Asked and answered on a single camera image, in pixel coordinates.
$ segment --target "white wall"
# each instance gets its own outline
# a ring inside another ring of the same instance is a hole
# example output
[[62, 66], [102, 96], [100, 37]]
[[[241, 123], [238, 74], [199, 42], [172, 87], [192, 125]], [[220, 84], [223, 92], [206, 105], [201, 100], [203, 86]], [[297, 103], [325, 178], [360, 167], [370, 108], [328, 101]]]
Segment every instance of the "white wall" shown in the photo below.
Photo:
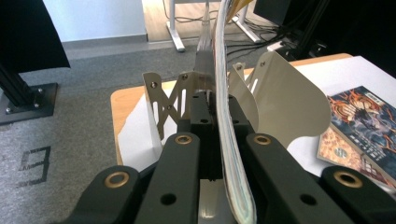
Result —
[[145, 35], [142, 0], [44, 0], [62, 42]]

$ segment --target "black fabric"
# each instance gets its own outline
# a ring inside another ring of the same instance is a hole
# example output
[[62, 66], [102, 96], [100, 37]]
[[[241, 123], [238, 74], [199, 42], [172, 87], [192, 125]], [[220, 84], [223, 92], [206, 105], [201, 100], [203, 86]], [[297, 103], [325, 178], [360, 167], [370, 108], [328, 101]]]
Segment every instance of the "black fabric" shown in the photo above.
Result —
[[18, 73], [70, 67], [42, 0], [0, 0], [0, 59]]

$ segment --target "white desk leg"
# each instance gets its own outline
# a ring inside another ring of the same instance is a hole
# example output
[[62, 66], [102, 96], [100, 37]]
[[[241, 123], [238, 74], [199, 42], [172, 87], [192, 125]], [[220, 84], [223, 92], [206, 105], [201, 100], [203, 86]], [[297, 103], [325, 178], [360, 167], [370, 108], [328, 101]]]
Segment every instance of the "white desk leg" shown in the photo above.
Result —
[[243, 7], [239, 11], [239, 18], [233, 17], [233, 22], [254, 42], [254, 43], [261, 43], [262, 40], [250, 30], [250, 28], [245, 24], [245, 17], [248, 12], [248, 6]]
[[175, 28], [175, 0], [169, 1], [169, 14], [170, 19], [166, 22], [166, 27], [168, 28], [169, 34], [172, 36], [177, 51], [183, 52], [186, 49], [184, 48], [183, 42], [181, 42], [180, 36], [178, 36]]

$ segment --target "stand base plate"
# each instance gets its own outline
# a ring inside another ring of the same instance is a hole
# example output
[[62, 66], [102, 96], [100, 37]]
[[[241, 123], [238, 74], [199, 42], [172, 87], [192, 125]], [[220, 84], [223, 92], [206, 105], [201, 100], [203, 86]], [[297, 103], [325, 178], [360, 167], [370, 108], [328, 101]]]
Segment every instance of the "stand base plate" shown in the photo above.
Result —
[[31, 105], [14, 106], [4, 94], [0, 96], [0, 125], [53, 115], [58, 84], [50, 83], [30, 88], [35, 93], [35, 101]]

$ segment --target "black floor marking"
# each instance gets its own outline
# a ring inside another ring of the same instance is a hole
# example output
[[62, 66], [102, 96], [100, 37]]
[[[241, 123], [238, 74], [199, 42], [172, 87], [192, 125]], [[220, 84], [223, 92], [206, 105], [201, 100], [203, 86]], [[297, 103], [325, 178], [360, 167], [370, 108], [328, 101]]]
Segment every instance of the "black floor marking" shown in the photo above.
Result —
[[[46, 154], [44, 156], [43, 161], [39, 161], [39, 162], [36, 162], [33, 164], [28, 163], [30, 154], [37, 153], [37, 152], [44, 151], [44, 150], [46, 151]], [[36, 149], [32, 149], [30, 151], [23, 152], [21, 166], [20, 166], [19, 171], [26, 171], [26, 170], [35, 168], [39, 165], [44, 166], [43, 174], [41, 175], [41, 177], [38, 179], [34, 179], [34, 180], [19, 182], [17, 188], [32, 186], [32, 185], [40, 184], [40, 183], [47, 181], [47, 174], [48, 174], [48, 170], [50, 167], [50, 147], [41, 147], [41, 148], [36, 148]]]

